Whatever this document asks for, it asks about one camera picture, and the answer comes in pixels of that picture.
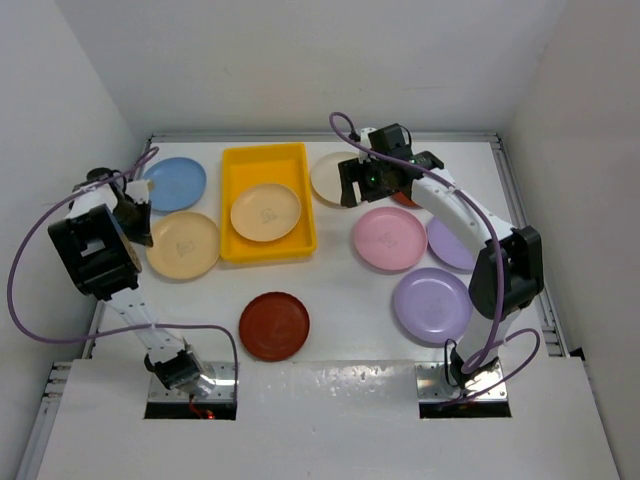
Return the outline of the cream white plate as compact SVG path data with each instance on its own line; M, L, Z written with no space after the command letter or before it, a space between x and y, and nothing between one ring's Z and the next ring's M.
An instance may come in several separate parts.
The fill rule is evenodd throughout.
M342 186L338 165L352 160L349 152L334 152L322 156L312 167L311 185L316 196L325 204L341 208Z

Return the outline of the red plate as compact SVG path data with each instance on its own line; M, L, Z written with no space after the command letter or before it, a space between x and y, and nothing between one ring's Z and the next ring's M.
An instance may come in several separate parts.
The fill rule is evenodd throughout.
M244 349L252 357L279 362L303 347L310 326L309 313L299 299L285 292L268 292L246 305L238 332Z
M407 196L405 196L402 192L397 192L392 196L392 199L407 208L413 208L413 209L420 209L420 206L417 205L415 202L413 202L412 200L410 200Z

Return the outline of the blue plate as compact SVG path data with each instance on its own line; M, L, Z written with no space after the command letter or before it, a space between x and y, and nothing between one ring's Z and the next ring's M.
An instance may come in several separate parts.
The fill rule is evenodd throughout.
M207 174L203 166L186 157L171 157L149 167L142 175L153 183L152 209L172 213L194 206L203 196Z

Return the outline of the beige plate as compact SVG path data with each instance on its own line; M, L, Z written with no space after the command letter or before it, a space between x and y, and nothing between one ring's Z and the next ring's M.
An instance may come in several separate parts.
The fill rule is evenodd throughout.
M204 214L192 211L171 213L154 222L153 245L146 258L158 274L178 281L198 278L217 263L220 232Z
M243 191L233 202L230 220L243 238L266 243L289 234L301 217L301 201L289 187L262 183Z

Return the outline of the pink plate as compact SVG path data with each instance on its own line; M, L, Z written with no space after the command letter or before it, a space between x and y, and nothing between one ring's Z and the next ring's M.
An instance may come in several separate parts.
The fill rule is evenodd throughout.
M388 272L417 265L428 245L421 221L396 207L380 207L365 213L353 227L352 241L365 262Z

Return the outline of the purple plate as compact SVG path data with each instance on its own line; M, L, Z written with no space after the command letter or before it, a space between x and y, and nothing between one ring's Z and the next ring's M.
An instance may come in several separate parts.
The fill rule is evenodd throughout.
M466 285L454 274L421 268L396 285L392 304L402 327L416 339L433 345L459 340L472 315Z
M458 270L471 272L475 257L436 217L426 225L426 233L432 252L445 264Z

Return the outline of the red plate front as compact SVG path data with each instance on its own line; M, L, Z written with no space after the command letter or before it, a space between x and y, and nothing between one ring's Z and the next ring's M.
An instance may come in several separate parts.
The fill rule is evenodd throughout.
M310 326L309 313L299 299L285 292L268 292L246 305L238 332L244 349L252 357L279 362L303 347Z

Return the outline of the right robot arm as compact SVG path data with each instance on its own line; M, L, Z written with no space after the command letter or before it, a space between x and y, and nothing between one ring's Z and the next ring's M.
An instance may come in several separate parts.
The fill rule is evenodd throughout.
M433 214L474 255L468 286L472 316L445 362L446 379L466 390L494 364L500 347L516 337L512 323L544 288L539 232L530 225L517 228L482 206L437 156L413 152L398 124L369 132L367 143L356 131L337 135L360 153L339 167L343 206L401 192Z

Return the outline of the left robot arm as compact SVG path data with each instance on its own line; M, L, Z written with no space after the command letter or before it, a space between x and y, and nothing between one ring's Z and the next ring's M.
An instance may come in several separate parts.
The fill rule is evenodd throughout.
M146 349L146 369L166 389L204 399L215 380L186 339L159 326L138 282L142 266L133 246L153 245L149 183L118 175L109 168L89 171L73 188L69 212L48 226L48 235L76 288L134 329Z

